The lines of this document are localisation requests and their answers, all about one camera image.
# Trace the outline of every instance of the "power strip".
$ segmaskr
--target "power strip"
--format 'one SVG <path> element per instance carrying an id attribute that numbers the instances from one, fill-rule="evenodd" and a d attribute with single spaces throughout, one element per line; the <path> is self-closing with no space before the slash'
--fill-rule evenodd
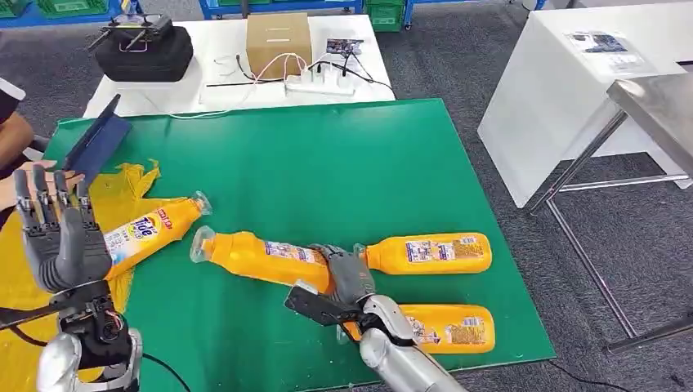
<path id="1" fill-rule="evenodd" d="M 312 92 L 333 96 L 353 96 L 355 92 L 350 75 L 342 76 L 341 71 L 327 67 L 319 73 L 305 70 L 301 76 L 289 75 L 284 81 L 284 85 L 286 91 Z"/>

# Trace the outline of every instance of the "yellow plastic bag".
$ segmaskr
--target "yellow plastic bag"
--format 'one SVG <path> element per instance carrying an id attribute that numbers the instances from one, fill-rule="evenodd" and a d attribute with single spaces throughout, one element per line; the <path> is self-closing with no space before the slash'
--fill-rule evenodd
<path id="1" fill-rule="evenodd" d="M 96 221 L 101 231 L 107 233 L 123 223 L 146 214 L 171 201 L 166 198 L 143 198 L 159 177 L 158 164 L 152 161 L 154 169 L 145 173 L 142 165 L 124 163 L 117 174 L 99 175 L 89 188 Z M 20 218 L 13 213 L 0 231 L 0 307 L 33 309 L 48 303 L 50 294 L 36 286 L 29 270 L 21 241 Z M 115 307 L 119 312 L 125 310 L 130 291 L 133 270 L 109 282 Z M 20 328 L 29 336 L 49 341 L 57 333 L 56 316 L 51 315 Z M 36 390 L 36 372 L 41 347 L 30 345 L 9 330 L 0 332 L 0 358 L 3 361 L 0 372 L 2 390 L 30 392 Z M 100 370 L 80 372 L 85 381 L 97 378 Z"/>

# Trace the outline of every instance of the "white desk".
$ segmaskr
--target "white desk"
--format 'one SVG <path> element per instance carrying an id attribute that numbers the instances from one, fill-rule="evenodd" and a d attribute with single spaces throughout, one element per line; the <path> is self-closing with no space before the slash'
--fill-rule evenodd
<path id="1" fill-rule="evenodd" d="M 616 77 L 598 73 L 564 34 L 621 33 L 654 74 L 682 74 L 677 61 L 693 60 L 691 26 L 693 2 L 530 13 L 478 129 L 518 207 L 617 111 L 606 97 Z M 595 156 L 636 152 L 647 152 L 668 174 L 683 172 L 632 119 Z"/>
<path id="2" fill-rule="evenodd" d="M 239 53 L 245 72 L 250 74 L 245 54 L 246 23 L 246 20 L 175 23 L 188 30 L 194 48 L 194 57 L 183 79 L 175 83 L 132 83 L 114 82 L 104 76 L 87 105 L 84 117 L 98 116 L 115 94 L 122 96 L 116 109 L 116 114 L 121 116 L 395 99 L 387 87 L 367 83 L 357 77 L 352 77 L 355 86 L 353 96 L 284 92 L 283 83 L 267 83 L 255 87 L 206 87 L 208 84 L 248 82 L 237 70 L 235 60 L 235 55 Z M 327 38 L 363 39 L 359 60 L 374 80 L 390 84 L 368 16 L 312 16 L 308 18 L 308 24 L 311 28 L 313 60 L 325 53 Z M 336 56 L 325 60 L 344 61 Z M 348 66 L 365 75 L 354 59 L 349 60 Z M 254 91 L 240 104 L 248 89 Z"/>

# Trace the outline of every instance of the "black case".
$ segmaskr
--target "black case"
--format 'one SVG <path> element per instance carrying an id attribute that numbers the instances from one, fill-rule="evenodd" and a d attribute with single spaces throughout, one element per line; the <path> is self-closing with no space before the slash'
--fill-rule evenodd
<path id="1" fill-rule="evenodd" d="M 193 57 L 190 35 L 184 27 L 173 27 L 157 42 L 137 43 L 121 51 L 127 42 L 109 39 L 96 49 L 96 62 L 115 82 L 177 82 L 183 78 Z"/>

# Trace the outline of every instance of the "green mat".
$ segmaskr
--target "green mat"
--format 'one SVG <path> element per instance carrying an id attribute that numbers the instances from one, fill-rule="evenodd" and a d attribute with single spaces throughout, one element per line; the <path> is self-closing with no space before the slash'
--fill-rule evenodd
<path id="1" fill-rule="evenodd" d="M 344 248 L 393 235 L 481 232 L 494 255 L 486 272 L 375 273 L 379 292 L 403 304 L 468 303 L 490 310 L 495 349 L 437 356 L 448 369 L 555 356 L 441 100 L 130 121 L 132 131 L 106 166 L 157 159 L 162 177 L 149 197 L 201 189 L 214 207 L 182 241 L 136 268 L 126 313 L 142 333 L 145 352 L 170 363 L 193 391 L 312 390 L 378 380 L 357 348 L 337 343 L 334 327 L 284 308 L 287 287 L 190 262 L 190 242 L 201 225 Z M 90 122 L 58 126 L 47 156 L 63 157 Z M 141 383 L 144 392 L 182 390 L 147 360 Z"/>

